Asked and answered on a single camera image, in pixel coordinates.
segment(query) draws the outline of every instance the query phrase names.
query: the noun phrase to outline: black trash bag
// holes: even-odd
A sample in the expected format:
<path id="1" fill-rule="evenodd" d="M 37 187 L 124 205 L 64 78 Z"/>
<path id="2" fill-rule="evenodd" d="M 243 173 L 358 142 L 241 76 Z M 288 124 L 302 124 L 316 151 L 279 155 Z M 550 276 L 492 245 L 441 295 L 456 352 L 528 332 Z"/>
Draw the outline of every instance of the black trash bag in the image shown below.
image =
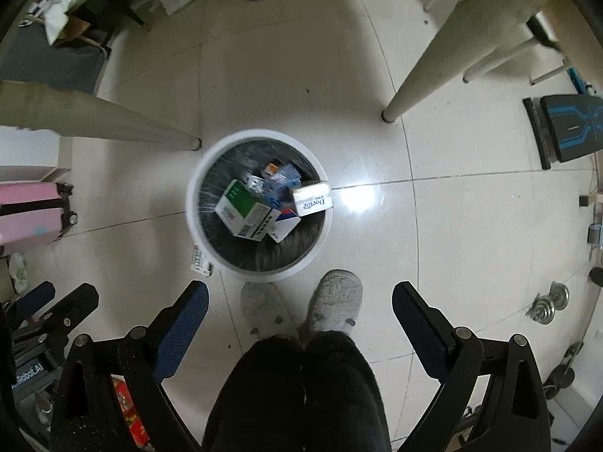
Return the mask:
<path id="1" fill-rule="evenodd" d="M 207 172 L 199 191 L 201 229 L 213 248 L 228 262 L 243 270 L 270 272 L 302 259 L 312 248 L 324 223 L 324 211 L 306 215 L 285 239 L 277 243 L 269 235 L 262 241 L 237 238 L 213 211 L 233 179 L 246 184 L 249 175 L 261 176 L 268 163 L 293 163 L 301 181 L 320 180 L 300 152 L 272 139 L 252 139 L 228 149 Z"/>

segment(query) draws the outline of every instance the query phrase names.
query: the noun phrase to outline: tile floor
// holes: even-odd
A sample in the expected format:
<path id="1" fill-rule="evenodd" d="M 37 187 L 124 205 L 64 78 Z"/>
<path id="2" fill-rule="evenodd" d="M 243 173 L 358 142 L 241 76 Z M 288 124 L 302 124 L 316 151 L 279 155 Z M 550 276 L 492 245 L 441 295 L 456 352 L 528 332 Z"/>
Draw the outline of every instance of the tile floor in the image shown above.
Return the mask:
<path id="1" fill-rule="evenodd" d="M 424 1 L 198 0 L 150 33 L 126 24 L 99 89 L 103 99 L 199 135 L 204 149 L 263 127 L 314 152 L 335 189 L 333 226 L 321 254 L 278 286 L 301 322 L 325 271 L 360 276 L 354 338 L 381 386 L 396 444 L 437 388 L 391 310 L 397 282 L 411 281 L 453 325 L 482 337 L 522 332 L 546 377 L 578 321 L 590 267 L 591 212 L 577 196 L 593 187 L 592 159 L 540 171 L 521 104 L 572 92 L 565 75 L 528 85 L 528 73 L 552 69 L 556 56 L 527 53 L 468 85 L 459 77 L 402 120 L 381 121 L 457 0 L 441 0 L 430 14 Z M 82 332 L 105 339 L 148 324 L 195 277 L 183 205 L 200 157 L 74 141 L 67 180 L 80 223 L 26 259 L 32 282 L 49 279 L 60 295 L 82 282 L 98 288 L 99 308 Z M 360 208 L 351 202 L 358 197 Z M 525 308 L 553 279 L 569 286 L 571 301 L 542 327 Z M 207 280 L 209 313 L 165 383 L 199 439 L 228 372 L 254 341 L 240 312 L 242 284 L 226 271 Z M 484 390 L 480 379 L 472 404 Z"/>

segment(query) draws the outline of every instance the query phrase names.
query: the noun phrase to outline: round white trash can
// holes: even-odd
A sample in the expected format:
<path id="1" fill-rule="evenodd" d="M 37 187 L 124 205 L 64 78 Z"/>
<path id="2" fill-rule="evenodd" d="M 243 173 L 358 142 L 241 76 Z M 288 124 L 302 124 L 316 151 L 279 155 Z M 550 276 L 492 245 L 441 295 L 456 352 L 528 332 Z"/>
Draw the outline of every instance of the round white trash can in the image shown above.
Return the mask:
<path id="1" fill-rule="evenodd" d="M 197 164 L 186 192 L 186 222 L 197 246 L 218 268 L 251 282 L 273 282 L 299 272 L 320 251 L 331 229 L 333 209 L 303 216 L 280 243 L 233 236 L 213 212 L 233 179 L 245 181 L 272 160 L 293 163 L 302 181 L 326 181 L 324 169 L 299 141 L 280 132 L 249 129 L 214 144 Z"/>

